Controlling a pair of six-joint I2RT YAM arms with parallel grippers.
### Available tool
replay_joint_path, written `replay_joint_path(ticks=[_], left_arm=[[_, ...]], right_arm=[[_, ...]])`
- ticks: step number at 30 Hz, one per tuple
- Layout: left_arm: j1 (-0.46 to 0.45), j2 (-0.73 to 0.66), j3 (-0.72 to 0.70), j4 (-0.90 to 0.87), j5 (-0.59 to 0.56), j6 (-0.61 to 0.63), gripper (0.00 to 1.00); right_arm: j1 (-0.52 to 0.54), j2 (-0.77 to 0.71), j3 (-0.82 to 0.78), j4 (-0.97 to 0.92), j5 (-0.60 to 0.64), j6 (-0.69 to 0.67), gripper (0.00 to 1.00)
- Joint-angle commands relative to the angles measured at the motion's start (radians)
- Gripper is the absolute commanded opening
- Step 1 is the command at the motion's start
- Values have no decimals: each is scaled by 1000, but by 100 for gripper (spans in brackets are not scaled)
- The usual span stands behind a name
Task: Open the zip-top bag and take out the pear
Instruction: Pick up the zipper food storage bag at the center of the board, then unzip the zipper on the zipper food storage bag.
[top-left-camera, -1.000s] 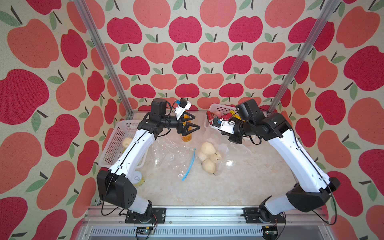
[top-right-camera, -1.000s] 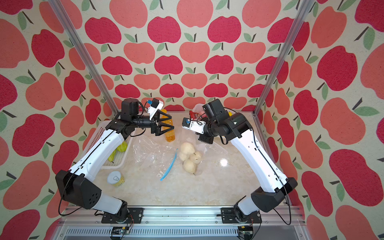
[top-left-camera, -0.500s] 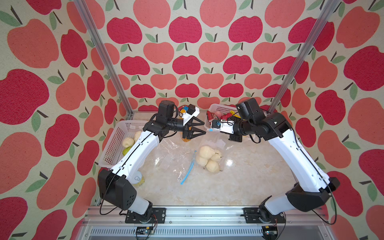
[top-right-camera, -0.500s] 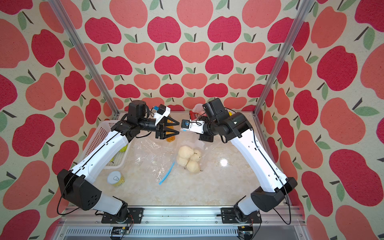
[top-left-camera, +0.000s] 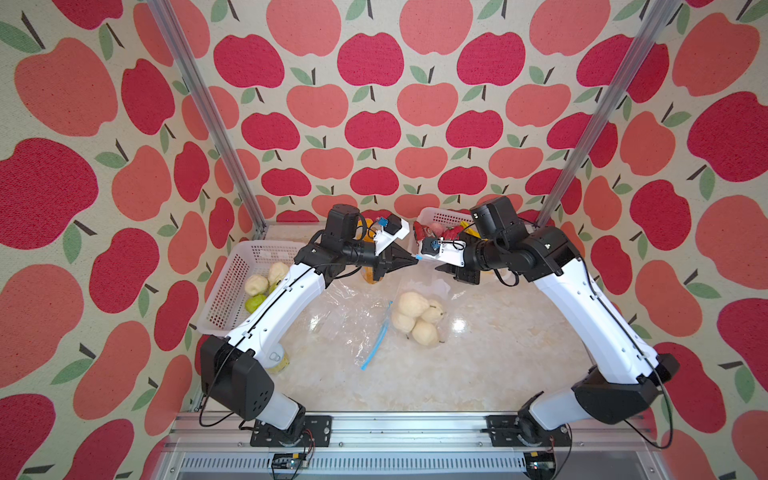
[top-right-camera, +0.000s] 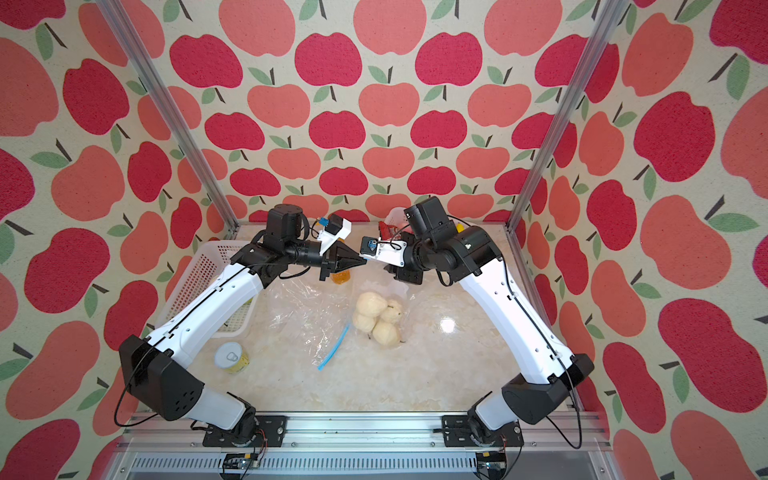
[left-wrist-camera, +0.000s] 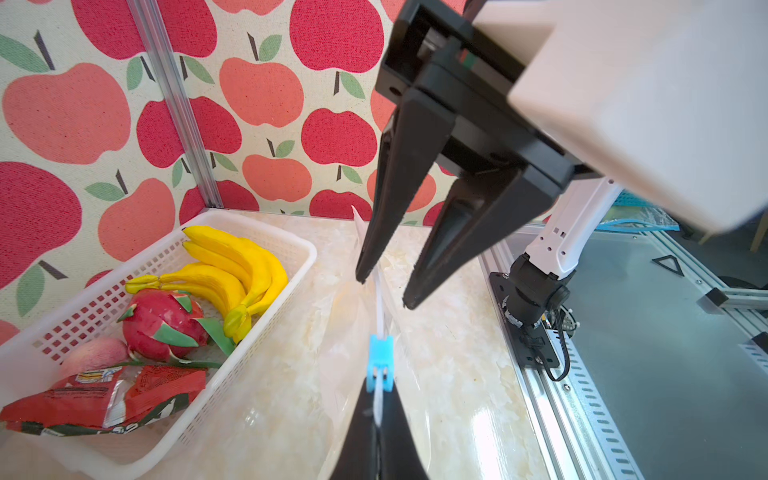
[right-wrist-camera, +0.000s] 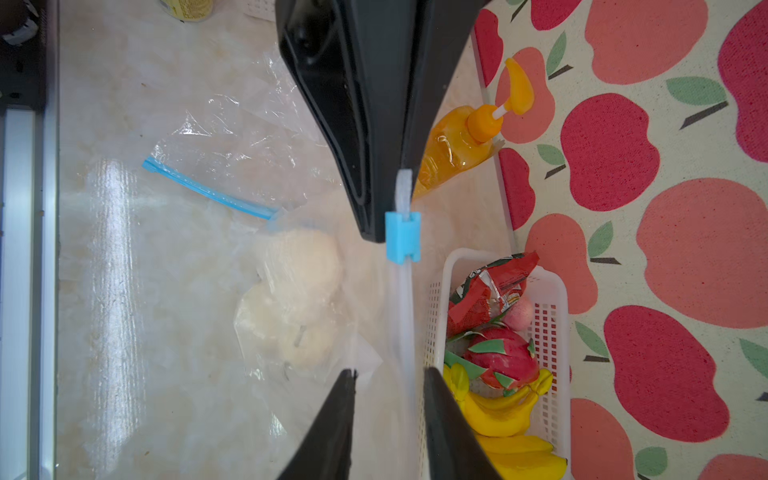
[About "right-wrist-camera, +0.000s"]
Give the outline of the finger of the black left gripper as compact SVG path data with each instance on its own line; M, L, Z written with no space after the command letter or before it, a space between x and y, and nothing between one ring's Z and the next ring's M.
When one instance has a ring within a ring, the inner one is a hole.
M363 239L385 240L399 171L417 173L483 1L283 0L278 46Z

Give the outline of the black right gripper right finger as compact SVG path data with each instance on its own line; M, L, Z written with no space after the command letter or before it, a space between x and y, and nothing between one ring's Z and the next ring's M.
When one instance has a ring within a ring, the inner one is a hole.
M436 367L424 370L423 400L428 479L500 479Z

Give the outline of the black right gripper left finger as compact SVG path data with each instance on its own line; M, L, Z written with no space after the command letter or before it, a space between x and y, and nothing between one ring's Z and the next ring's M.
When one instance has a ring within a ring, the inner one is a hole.
M279 480L347 480L352 459L356 370L342 370Z

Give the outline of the clear blue zip-top bag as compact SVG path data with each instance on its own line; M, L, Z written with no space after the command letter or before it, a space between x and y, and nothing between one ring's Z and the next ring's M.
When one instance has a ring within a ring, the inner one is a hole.
M330 149L276 48L258 54L233 93L187 108L142 166L262 219L342 187Z

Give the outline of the clear white zip-top bag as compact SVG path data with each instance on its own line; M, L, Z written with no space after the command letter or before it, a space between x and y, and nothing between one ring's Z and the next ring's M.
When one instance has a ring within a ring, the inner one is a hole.
M420 215L398 172L385 239L361 238L346 196L281 212L256 234L257 279L234 328L295 449L282 479L420 476L412 268Z

